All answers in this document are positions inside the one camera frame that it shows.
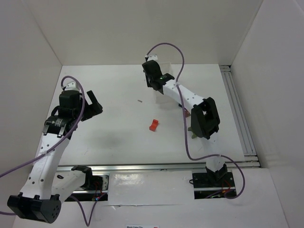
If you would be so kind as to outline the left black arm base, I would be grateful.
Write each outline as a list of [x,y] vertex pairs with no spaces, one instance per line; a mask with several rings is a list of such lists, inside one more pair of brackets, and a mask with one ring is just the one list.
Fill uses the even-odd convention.
[[89,187],[76,189],[72,193],[72,196],[80,202],[108,201],[109,175],[103,174],[93,177],[94,180],[90,183]]

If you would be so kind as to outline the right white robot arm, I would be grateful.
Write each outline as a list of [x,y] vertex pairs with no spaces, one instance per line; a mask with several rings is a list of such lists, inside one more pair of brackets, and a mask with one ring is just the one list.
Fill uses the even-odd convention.
[[[146,60],[142,64],[147,86],[178,102],[183,109],[184,136],[186,154],[191,161],[206,160],[207,179],[212,184],[218,184],[227,174],[224,158],[217,149],[217,133],[220,118],[213,98],[195,95],[176,81],[169,73],[162,73],[159,63]],[[187,132],[201,139],[208,155],[192,158],[188,146]]]

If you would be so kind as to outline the white perforated plastic bin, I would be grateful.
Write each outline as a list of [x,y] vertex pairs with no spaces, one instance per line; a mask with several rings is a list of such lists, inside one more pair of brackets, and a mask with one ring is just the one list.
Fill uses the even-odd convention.
[[[161,62],[159,63],[159,66],[163,75],[173,75],[171,62]],[[165,83],[165,85],[162,87],[162,93],[159,91],[154,91],[154,98],[155,103],[158,105],[164,105],[169,102],[179,104],[181,100],[176,88],[175,79],[170,79]]]

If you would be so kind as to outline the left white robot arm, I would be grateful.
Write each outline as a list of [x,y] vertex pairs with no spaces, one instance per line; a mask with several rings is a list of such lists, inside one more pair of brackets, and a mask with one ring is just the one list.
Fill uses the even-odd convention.
[[92,169],[77,165],[64,177],[57,175],[63,152],[80,121],[102,113],[94,93],[88,91],[88,104],[82,86],[72,80],[62,86],[59,105],[45,121],[41,146],[32,161],[33,168],[19,194],[8,198],[7,206],[19,218],[52,224],[58,218],[62,203],[78,188],[101,191],[103,178]]

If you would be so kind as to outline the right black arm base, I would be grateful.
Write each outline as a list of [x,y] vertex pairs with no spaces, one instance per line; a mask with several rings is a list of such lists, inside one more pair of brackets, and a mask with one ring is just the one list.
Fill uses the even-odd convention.
[[189,183],[194,187],[194,199],[232,198],[237,195],[232,172],[228,172],[218,182],[212,183],[207,173],[193,173]]

